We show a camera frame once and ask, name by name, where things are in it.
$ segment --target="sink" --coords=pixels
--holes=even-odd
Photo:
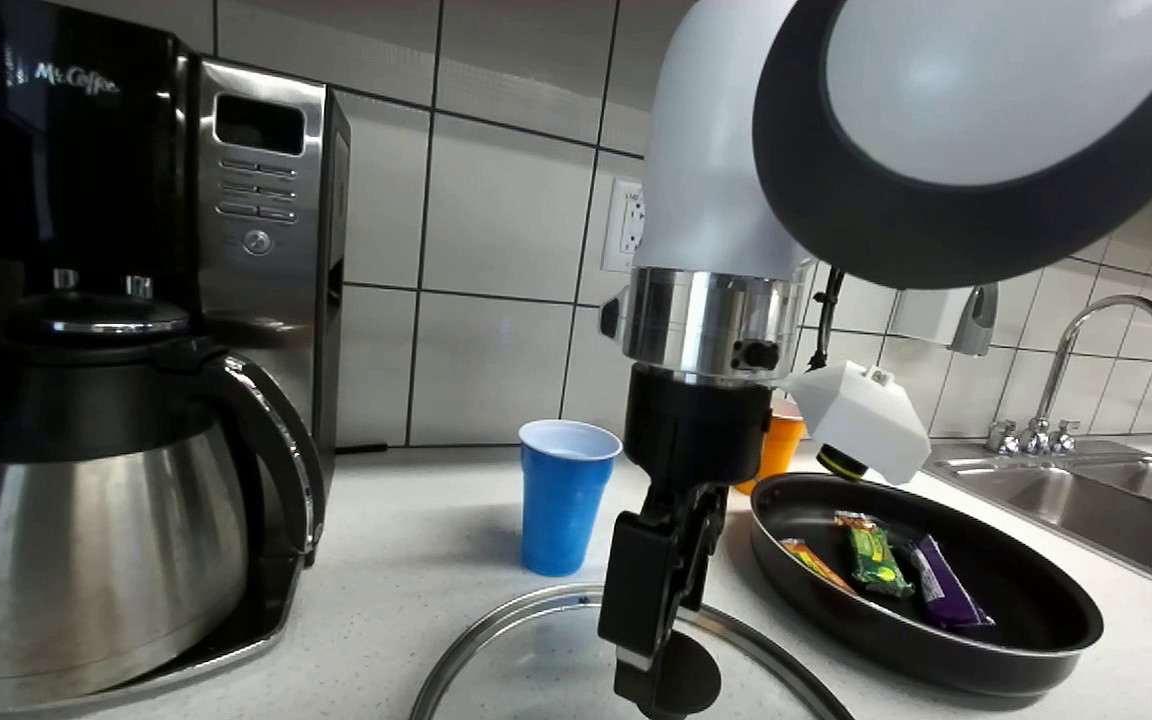
[[[1088,452],[1060,464],[991,464],[991,455],[936,452],[931,475],[1071,539],[1152,572],[1152,455]]]

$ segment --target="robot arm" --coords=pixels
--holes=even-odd
[[[1152,0],[694,0],[643,186],[620,342],[622,452],[650,489],[617,521],[601,635],[620,694],[688,717],[721,679],[670,619],[757,473],[812,251],[950,286],[1126,220],[1152,194]]]

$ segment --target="kitchen counter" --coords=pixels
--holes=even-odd
[[[620,509],[637,509],[647,478],[617,464],[601,527],[581,577],[601,585]],[[972,513],[1071,572],[1103,611],[1103,641],[1041,705],[987,705],[903,679],[817,631],[761,577],[749,556],[749,505],[710,560],[709,604],[739,614],[805,660],[860,720],[936,717],[1152,717],[1152,577],[1074,539],[1006,515],[931,475],[903,483]],[[515,565],[518,466],[515,452],[388,452],[339,459],[320,565],[303,577],[284,645],[154,701],[96,717],[115,720],[405,720],[440,650],[490,606],[554,588]]]

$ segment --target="carafe handle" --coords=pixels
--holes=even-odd
[[[266,381],[266,373],[219,342],[192,342],[200,390],[233,406],[239,440],[262,459],[292,534],[292,565],[311,565],[322,530],[322,464],[298,424],[292,399]]]

